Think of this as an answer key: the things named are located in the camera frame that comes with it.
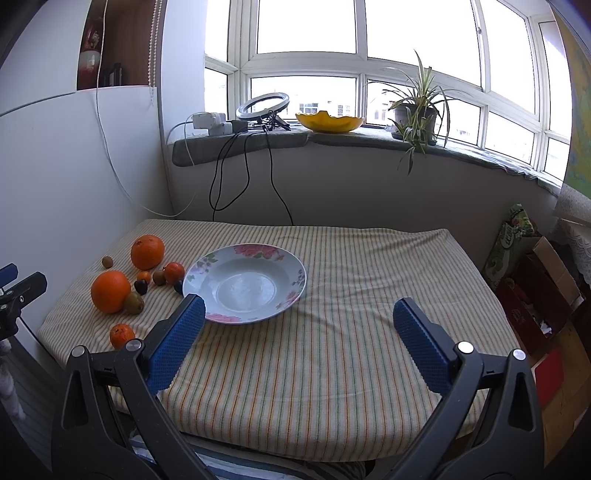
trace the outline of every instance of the plate rim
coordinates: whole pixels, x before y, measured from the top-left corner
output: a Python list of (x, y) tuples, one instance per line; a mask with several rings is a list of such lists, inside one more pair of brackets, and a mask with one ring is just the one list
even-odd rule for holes
[[(276, 313), (274, 313), (274, 314), (272, 314), (272, 315), (269, 315), (269, 316), (267, 316), (267, 317), (264, 317), (264, 318), (261, 318), (261, 319), (257, 319), (257, 320), (247, 320), (247, 321), (245, 321), (245, 322), (239, 322), (239, 323), (237, 323), (237, 322), (224, 322), (223, 320), (210, 320), (210, 319), (208, 319), (208, 318), (207, 318), (207, 316), (206, 316), (206, 317), (205, 317), (205, 319), (206, 319), (208, 322), (213, 322), (213, 323), (221, 323), (221, 324), (223, 324), (223, 325), (248, 325), (248, 324), (251, 324), (251, 323), (258, 323), (258, 322), (263, 322), (264, 320), (268, 320), (268, 319), (270, 319), (270, 318), (276, 317), (277, 315), (279, 315), (279, 314), (283, 313), (283, 312), (284, 312), (284, 311), (286, 311), (287, 309), (289, 309), (289, 308), (293, 307), (293, 306), (294, 306), (294, 305), (295, 305), (295, 304), (296, 304), (296, 303), (299, 301), (300, 297), (302, 296), (302, 294), (304, 293), (304, 290), (306, 289), (306, 287), (307, 287), (307, 285), (308, 285), (308, 272), (307, 272), (307, 270), (306, 270), (306, 267), (304, 266), (304, 264), (302, 263), (302, 261), (299, 259), (299, 257), (298, 257), (297, 255), (293, 254), (292, 252), (290, 252), (289, 250), (286, 250), (286, 249), (285, 249), (285, 248), (283, 248), (283, 247), (278, 247), (277, 245), (271, 245), (271, 244), (263, 244), (263, 243), (260, 243), (260, 242), (250, 242), (250, 243), (244, 243), (244, 242), (243, 242), (243, 243), (239, 243), (239, 244), (225, 245), (225, 246), (223, 246), (223, 247), (216, 248), (215, 250), (212, 250), (212, 251), (210, 251), (210, 252), (207, 252), (205, 255), (202, 255), (202, 256), (201, 256), (201, 257), (199, 257), (197, 260), (195, 260), (195, 261), (194, 261), (194, 262), (191, 264), (191, 266), (189, 267), (189, 269), (187, 270), (187, 273), (189, 273), (189, 271), (190, 271), (190, 270), (193, 268), (193, 266), (194, 266), (194, 265), (195, 265), (197, 262), (199, 262), (199, 261), (200, 261), (202, 258), (206, 258), (208, 255), (211, 255), (211, 254), (213, 254), (213, 253), (215, 253), (215, 252), (218, 252), (218, 251), (220, 251), (220, 250), (222, 250), (222, 249), (224, 249), (224, 248), (230, 248), (230, 247), (239, 247), (240, 245), (262, 245), (263, 247), (273, 247), (273, 248), (278, 248), (279, 250), (282, 250), (282, 251), (284, 251), (284, 252), (286, 252), (286, 253), (290, 254), (292, 257), (294, 257), (294, 258), (295, 258), (295, 259), (298, 261), (298, 263), (300, 264), (300, 267), (301, 267), (301, 268), (302, 268), (302, 270), (304, 271), (304, 285), (302, 286), (302, 288), (301, 288), (301, 291), (298, 293), (297, 297), (296, 297), (296, 298), (294, 298), (294, 299), (293, 299), (293, 301), (292, 301), (292, 302), (291, 302), (289, 305), (286, 305), (286, 306), (285, 306), (285, 307), (283, 307), (281, 310), (279, 310), (279, 311), (277, 311)], [(185, 285), (185, 281), (186, 281), (186, 279), (187, 279), (187, 276), (185, 275), (185, 278), (183, 279), (183, 297), (185, 296), (185, 295), (184, 295), (184, 285)]]

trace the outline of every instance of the white plate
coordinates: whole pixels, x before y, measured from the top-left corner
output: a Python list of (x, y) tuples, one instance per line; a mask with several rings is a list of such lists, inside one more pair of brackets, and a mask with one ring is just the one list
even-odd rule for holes
[(306, 269), (279, 247), (240, 244), (197, 260), (183, 281), (183, 295), (199, 295), (205, 318), (218, 323), (254, 323), (291, 307), (306, 287)]

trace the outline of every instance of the plant pot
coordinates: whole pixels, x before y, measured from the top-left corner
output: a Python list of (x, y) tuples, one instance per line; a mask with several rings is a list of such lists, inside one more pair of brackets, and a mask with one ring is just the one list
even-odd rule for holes
[[(398, 105), (395, 109), (394, 109), (394, 120), (396, 121), (396, 123), (402, 124), (402, 123), (408, 123), (408, 110), (407, 108), (410, 110), (411, 115), (414, 115), (414, 112), (417, 111), (417, 106), (416, 105)], [(428, 118), (430, 117), (429, 123), (427, 124), (427, 144), (428, 145), (436, 145), (437, 144), (437, 140), (435, 138), (435, 120), (437, 119), (437, 110), (435, 110), (432, 107), (428, 107), (428, 108), (423, 108), (423, 116)], [(398, 133), (398, 131), (394, 131), (392, 132), (392, 136), (394, 138), (396, 138), (397, 140), (402, 140), (402, 135), (400, 133)]]

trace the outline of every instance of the window sill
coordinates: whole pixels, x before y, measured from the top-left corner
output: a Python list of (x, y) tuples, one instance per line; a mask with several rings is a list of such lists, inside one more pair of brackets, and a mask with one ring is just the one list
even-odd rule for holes
[[(173, 148), (173, 164), (177, 167), (190, 167), (193, 164), (199, 165), (216, 161), (220, 150), (229, 138), (230, 135), (221, 137), (198, 135), (187, 138), (187, 147), (191, 152), (193, 162), (191, 162), (187, 154), (184, 139), (177, 140)], [(245, 140), (246, 135), (238, 137), (232, 144), (228, 157), (242, 155)], [(269, 143), (273, 149), (303, 147), (308, 142), (334, 147), (366, 147), (398, 151), (405, 151), (408, 148), (407, 143), (394, 139), (390, 132), (386, 132), (381, 128), (362, 127), (348, 134), (335, 135), (316, 133), (307, 128), (292, 125), (291, 131), (279, 130), (269, 133)], [(248, 139), (246, 147), (248, 153), (267, 148), (265, 136), (262, 134), (254, 135)], [(519, 160), (511, 159), (496, 152), (481, 150), (458, 141), (450, 140), (447, 142), (447, 147), (443, 148), (443, 141), (439, 140), (436, 146), (426, 147), (425, 153), (451, 157), (486, 168), (498, 168), (509, 175), (522, 175), (527, 180), (537, 181), (538, 185), (555, 196), (558, 196), (562, 187), (562, 182), (559, 179), (547, 173), (536, 171)]]

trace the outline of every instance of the spider plant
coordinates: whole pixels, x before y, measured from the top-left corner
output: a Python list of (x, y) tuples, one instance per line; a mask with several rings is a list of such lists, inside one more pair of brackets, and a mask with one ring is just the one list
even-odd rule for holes
[[(402, 140), (410, 143), (411, 145), (411, 147), (406, 151), (405, 155), (403, 155), (400, 159), (400, 163), (402, 163), (404, 158), (408, 156), (409, 174), (413, 169), (414, 154), (416, 150), (419, 149), (423, 154), (425, 153), (424, 147), (428, 144), (428, 142), (434, 141), (436, 137), (439, 136), (439, 133), (441, 132), (441, 126), (443, 125), (443, 118), (446, 116), (446, 114), (447, 134), (443, 144), (444, 147), (447, 145), (447, 140), (449, 139), (450, 128), (450, 112), (446, 92), (451, 91), (451, 89), (443, 89), (439, 85), (433, 85), (433, 69), (431, 67), (428, 69), (424, 68), (421, 57), (418, 55), (416, 50), (415, 54), (417, 55), (418, 60), (418, 78), (412, 78), (406, 74), (406, 72), (400, 69), (395, 69), (399, 72), (402, 72), (407, 78), (407, 84), (405, 87), (408, 89), (408, 91), (405, 92), (400, 87), (390, 83), (387, 83), (390, 89), (383, 90), (383, 93), (393, 93), (400, 97), (399, 100), (390, 101), (390, 106), (388, 108), (389, 111), (397, 109), (400, 106), (403, 106), (406, 110), (406, 120), (390, 120), (394, 122), (396, 129), (398, 129), (398, 134), (402, 136)], [(438, 95), (441, 95), (443, 98), (436, 100)], [(437, 105), (440, 103), (443, 103), (443, 113), (437, 109)], [(441, 119), (439, 130), (437, 131), (436, 135), (434, 133), (434, 128), (430, 128), (430, 124), (432, 125), (432, 122), (434, 122), (434, 115)]]

